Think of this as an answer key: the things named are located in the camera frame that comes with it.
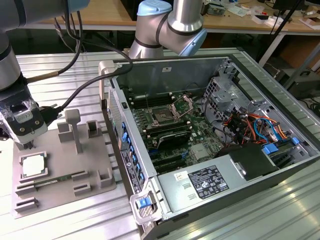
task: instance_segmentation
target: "slotted aluminum surface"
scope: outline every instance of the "slotted aluminum surface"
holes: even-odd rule
[[[282,94],[283,88],[245,53],[236,48],[200,50],[197,55],[233,54],[247,67],[294,115],[320,138],[314,116],[293,98]],[[174,53],[165,52],[166,56]],[[61,69],[72,54],[29,55],[18,58],[26,77]],[[30,85],[40,105],[61,105],[85,81],[96,77],[102,60],[118,59],[114,53],[82,54],[75,66],[62,76]],[[254,99],[260,93],[241,75],[240,84]],[[139,239],[118,165],[113,156],[110,138],[99,105],[98,83],[80,93],[70,108],[78,108],[81,121],[98,120],[104,127],[106,147],[117,182],[116,189],[93,197],[55,207],[14,220],[10,215],[12,142],[0,142],[0,239]],[[50,129],[63,122],[54,122]],[[272,189],[256,194],[240,203],[211,214],[176,230],[164,239],[320,239],[320,162],[300,171]]]

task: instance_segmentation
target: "wire bundle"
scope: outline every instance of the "wire bundle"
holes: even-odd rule
[[[311,98],[311,100],[302,99],[300,101],[304,102],[307,108],[320,118],[320,102],[316,101],[313,97]]]
[[[73,28],[73,31],[72,31],[71,30],[71,25],[70,25],[71,14],[69,12],[68,0],[64,0],[64,6],[65,6],[65,9],[64,9],[64,20],[65,20],[66,31],[67,31],[68,35],[71,38],[73,38],[73,39],[75,39],[77,41],[76,53],[75,53],[72,61],[67,66],[65,66],[64,68],[62,68],[62,69],[60,69],[58,71],[54,71],[54,72],[51,72],[51,73],[44,74],[44,75],[28,78],[27,79],[28,84],[29,83],[35,83],[37,81],[41,81],[41,80],[45,80],[45,79],[49,79],[49,78],[53,78],[53,77],[57,77],[60,74],[65,73],[77,61],[77,59],[78,59],[78,57],[80,55],[81,46],[82,46],[83,43],[94,45],[94,46],[98,46],[98,47],[101,47],[101,48],[104,48],[104,49],[108,49],[110,51],[114,51],[114,52],[120,54],[121,56],[123,56],[129,62],[129,66],[128,67],[123,67],[123,69],[119,68],[119,69],[117,69],[116,71],[114,71],[112,73],[108,73],[108,74],[103,74],[103,75],[97,76],[97,77],[87,81],[86,83],[82,84],[80,87],[78,87],[74,91],[74,93],[65,101],[65,103],[63,105],[61,105],[61,106],[56,108],[57,112],[62,112],[71,103],[71,101],[83,89],[85,89],[89,85],[91,85],[91,84],[93,84],[95,82],[98,82],[100,80],[103,80],[103,79],[113,78],[115,76],[126,74],[126,73],[130,72],[132,70],[133,66],[134,66],[134,63],[133,63],[132,59],[128,55],[126,55],[124,52],[116,49],[115,47],[112,47],[112,46],[109,46],[109,45],[101,46],[101,45],[97,45],[97,44],[92,43],[92,42],[84,41],[83,25],[82,25],[82,19],[81,19],[80,11],[77,11],[77,17],[78,17],[78,20],[79,20],[79,35],[77,35],[77,31],[75,30],[75,27]]]
[[[256,144],[266,144],[271,142],[272,140],[263,135],[262,130],[266,127],[265,125],[269,125],[278,141],[287,139],[277,121],[267,116],[260,116],[253,113],[248,114],[246,118],[240,118],[241,114],[242,113],[233,114],[226,122],[223,123],[224,126],[230,127],[231,124],[234,124],[232,120],[235,121],[236,126],[239,128],[238,133],[236,133],[236,135],[238,135],[237,139],[239,143],[241,142],[241,144],[244,144],[253,142]],[[241,119],[241,124],[239,124],[240,120],[238,120],[238,124],[236,122],[236,119],[239,118]]]

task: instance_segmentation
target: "cable connector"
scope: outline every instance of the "cable connector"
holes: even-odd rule
[[[54,108],[54,106],[43,106],[40,110],[40,113],[43,117],[43,120],[47,126],[49,126],[54,120],[57,120],[62,115],[62,108],[59,106]]]

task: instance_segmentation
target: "white sticker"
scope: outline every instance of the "white sticker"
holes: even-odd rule
[[[187,171],[181,171],[174,174],[175,180],[180,181],[182,179],[186,179],[188,177]]]
[[[164,67],[162,68],[163,73],[171,72],[171,67]]]

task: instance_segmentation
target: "table leg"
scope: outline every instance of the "table leg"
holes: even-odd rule
[[[284,33],[279,33],[278,36],[274,39],[274,41],[271,43],[270,47],[267,49],[267,51],[264,53],[263,57],[259,61],[259,65],[263,67],[268,59],[271,57],[272,53],[276,50],[282,39],[284,38]]]

